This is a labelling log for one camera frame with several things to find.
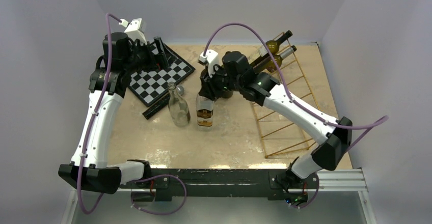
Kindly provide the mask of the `clear square liquor bottle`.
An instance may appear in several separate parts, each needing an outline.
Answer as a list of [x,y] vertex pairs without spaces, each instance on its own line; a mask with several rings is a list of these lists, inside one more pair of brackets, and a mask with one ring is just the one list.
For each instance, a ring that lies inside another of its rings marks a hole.
[[204,96],[197,95],[196,112],[197,124],[201,130],[210,131],[213,126],[213,110],[215,102]]

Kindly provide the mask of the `clear glass bottle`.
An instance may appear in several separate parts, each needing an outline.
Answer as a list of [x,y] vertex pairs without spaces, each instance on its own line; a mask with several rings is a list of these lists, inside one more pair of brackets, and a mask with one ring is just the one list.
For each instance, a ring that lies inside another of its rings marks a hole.
[[188,104],[174,82],[169,82],[167,88],[170,96],[168,107],[171,118],[176,126],[185,127],[191,119]]

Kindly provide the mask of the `green bottle silver neck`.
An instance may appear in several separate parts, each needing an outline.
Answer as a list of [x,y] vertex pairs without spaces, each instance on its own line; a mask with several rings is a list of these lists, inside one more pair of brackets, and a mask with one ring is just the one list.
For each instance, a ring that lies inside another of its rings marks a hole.
[[225,90],[225,91],[222,92],[221,97],[224,98],[224,99],[229,99],[229,98],[231,98],[233,96],[233,93],[234,92],[231,91],[231,90]]

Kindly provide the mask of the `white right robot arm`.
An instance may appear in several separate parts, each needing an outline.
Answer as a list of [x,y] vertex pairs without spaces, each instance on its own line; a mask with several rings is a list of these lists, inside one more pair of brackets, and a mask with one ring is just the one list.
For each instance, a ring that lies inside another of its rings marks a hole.
[[229,91],[239,92],[246,100],[271,109],[302,128],[318,146],[308,155],[295,160],[286,173],[287,183],[298,187],[312,173],[333,171],[352,140],[350,119],[337,119],[310,106],[291,92],[281,81],[268,73],[257,73],[245,55],[227,52],[223,58],[214,50],[202,52],[198,62],[205,67],[201,73],[199,96],[216,101]]

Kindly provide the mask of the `tall dark green bottle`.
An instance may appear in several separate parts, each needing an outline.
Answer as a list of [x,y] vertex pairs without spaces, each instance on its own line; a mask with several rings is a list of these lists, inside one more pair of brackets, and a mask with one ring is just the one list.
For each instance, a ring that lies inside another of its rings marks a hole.
[[208,70],[207,68],[203,69],[202,72],[200,73],[200,77],[201,78],[205,78],[208,75]]

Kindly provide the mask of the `green wine bottle dark label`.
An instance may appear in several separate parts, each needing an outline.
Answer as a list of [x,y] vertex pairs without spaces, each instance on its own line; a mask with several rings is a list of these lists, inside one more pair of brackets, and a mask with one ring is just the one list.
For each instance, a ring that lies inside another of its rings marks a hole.
[[[293,45],[290,48],[287,48],[286,50],[281,52],[280,54],[274,54],[273,57],[277,62],[277,65],[281,67],[283,60],[293,54],[296,50],[297,47]],[[250,65],[253,67],[255,73],[259,73],[264,70],[272,73],[277,70],[277,67],[274,65],[272,59],[268,55],[266,57],[257,58]]]

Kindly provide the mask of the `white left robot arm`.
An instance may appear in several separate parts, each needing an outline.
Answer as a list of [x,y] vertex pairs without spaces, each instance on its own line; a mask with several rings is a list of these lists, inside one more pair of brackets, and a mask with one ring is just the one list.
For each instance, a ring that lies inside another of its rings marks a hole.
[[71,160],[59,166],[58,175],[75,189],[114,194],[128,182],[145,188],[152,181],[145,160],[128,160],[111,165],[107,152],[114,120],[131,83],[132,75],[170,67],[160,37],[144,43],[126,33],[105,35],[103,55],[90,76],[89,107],[80,141]]

